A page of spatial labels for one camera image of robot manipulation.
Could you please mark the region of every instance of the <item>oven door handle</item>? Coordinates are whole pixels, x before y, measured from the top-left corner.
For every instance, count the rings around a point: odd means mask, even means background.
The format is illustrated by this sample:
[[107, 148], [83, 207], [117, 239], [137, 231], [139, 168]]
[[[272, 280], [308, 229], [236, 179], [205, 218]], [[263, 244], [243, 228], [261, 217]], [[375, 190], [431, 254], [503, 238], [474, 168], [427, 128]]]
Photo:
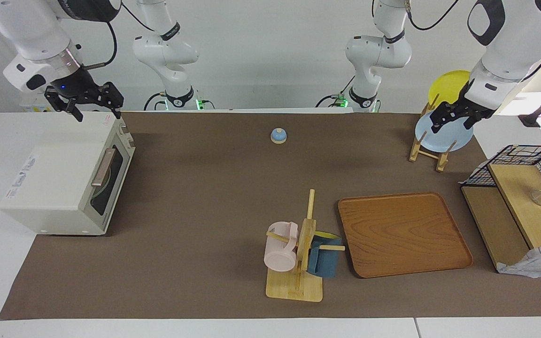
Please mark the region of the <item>oven door handle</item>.
[[101, 186], [103, 184], [103, 180], [106, 178], [106, 174], [112, 165], [114, 155], [116, 155], [115, 148], [107, 148], [105, 152], [103, 152], [103, 158], [99, 163], [99, 168], [97, 169], [97, 173], [95, 173], [95, 177], [93, 177], [93, 180], [91, 181], [91, 186]]

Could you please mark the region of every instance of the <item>wooden mug holder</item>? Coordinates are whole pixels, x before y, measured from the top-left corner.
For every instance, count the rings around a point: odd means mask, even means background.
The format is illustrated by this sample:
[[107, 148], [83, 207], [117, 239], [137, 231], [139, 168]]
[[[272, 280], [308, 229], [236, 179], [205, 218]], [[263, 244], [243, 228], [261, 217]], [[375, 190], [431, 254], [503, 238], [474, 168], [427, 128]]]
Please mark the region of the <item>wooden mug holder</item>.
[[[309, 251], [312, 246], [316, 220], [312, 218], [314, 205], [314, 189], [310, 190], [309, 205], [306, 218], [302, 221], [296, 251], [296, 265], [288, 272], [277, 272], [268, 269], [266, 274], [266, 297], [285, 300], [320, 302], [323, 299], [323, 279], [307, 272]], [[288, 242], [289, 239], [272, 232], [267, 236]], [[320, 246], [322, 250], [346, 250], [345, 246]]]

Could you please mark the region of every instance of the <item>white wall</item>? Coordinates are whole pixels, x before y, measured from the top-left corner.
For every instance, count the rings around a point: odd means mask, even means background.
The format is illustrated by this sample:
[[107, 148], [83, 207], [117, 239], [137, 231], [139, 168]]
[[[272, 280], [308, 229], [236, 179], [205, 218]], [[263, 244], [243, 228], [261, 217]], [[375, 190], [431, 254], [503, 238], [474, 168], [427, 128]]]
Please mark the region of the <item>white wall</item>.
[[[406, 24], [412, 60], [404, 69], [378, 70], [383, 77], [382, 111], [420, 111], [436, 77], [474, 66], [484, 51], [466, 27], [474, 2], [462, 0], [427, 32]], [[135, 2], [125, 3], [141, 15]], [[450, 4], [451, 0], [413, 2], [415, 22], [433, 23]], [[348, 39], [380, 35], [370, 15], [370, 0], [174, 0], [171, 5], [183, 38], [200, 51], [200, 60], [186, 67], [193, 85], [217, 108], [311, 107], [352, 77], [354, 69], [344, 55]], [[163, 89], [157, 75], [131, 51], [133, 38], [147, 31], [124, 9], [112, 25], [118, 34], [118, 57], [92, 75], [98, 83], [112, 81], [120, 88], [124, 109], [142, 109], [150, 94]], [[64, 21], [62, 26], [83, 45], [86, 63], [109, 58], [112, 43], [105, 24]], [[12, 57], [0, 38], [2, 111], [18, 110], [17, 93], [1, 74]]]

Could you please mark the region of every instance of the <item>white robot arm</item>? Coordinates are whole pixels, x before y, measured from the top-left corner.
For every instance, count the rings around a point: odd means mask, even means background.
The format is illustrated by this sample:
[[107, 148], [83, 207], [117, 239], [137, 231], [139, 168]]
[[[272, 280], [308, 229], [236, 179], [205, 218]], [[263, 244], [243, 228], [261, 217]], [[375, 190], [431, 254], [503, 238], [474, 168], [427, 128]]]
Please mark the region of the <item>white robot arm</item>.
[[468, 28], [486, 52], [459, 99], [451, 105], [443, 102], [431, 113], [434, 133], [458, 118], [466, 118], [467, 129], [490, 118], [541, 59], [541, 0], [478, 0]]
[[404, 21], [404, 0], [379, 0], [374, 23], [384, 36], [355, 36], [348, 41], [346, 57], [356, 71], [349, 91], [354, 111], [368, 112], [377, 97], [381, 77], [373, 72], [374, 66], [402, 68], [410, 61], [412, 49], [404, 37]]
[[47, 100], [56, 111], [67, 111], [78, 121], [82, 121], [82, 114], [75, 105], [81, 103], [108, 107], [120, 118], [122, 94], [113, 83], [95, 84], [77, 48], [58, 24], [61, 18], [109, 23], [120, 4], [121, 0], [0, 1], [0, 33], [18, 51], [4, 75], [22, 92], [50, 84], [45, 90]]
[[182, 65], [196, 62], [198, 52], [181, 39], [181, 26], [172, 20], [166, 0], [137, 0], [137, 5], [156, 34], [135, 38], [135, 56], [159, 75], [169, 104], [176, 109], [197, 109], [195, 91]]

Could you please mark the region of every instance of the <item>brown wooden tray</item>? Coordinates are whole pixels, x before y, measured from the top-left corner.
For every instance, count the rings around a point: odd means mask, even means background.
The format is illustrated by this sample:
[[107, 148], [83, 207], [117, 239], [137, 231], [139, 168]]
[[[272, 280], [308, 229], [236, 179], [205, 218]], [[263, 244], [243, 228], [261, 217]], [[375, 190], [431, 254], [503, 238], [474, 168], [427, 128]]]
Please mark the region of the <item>brown wooden tray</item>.
[[362, 278], [473, 263], [448, 207], [435, 192], [354, 197], [338, 206], [354, 270]]

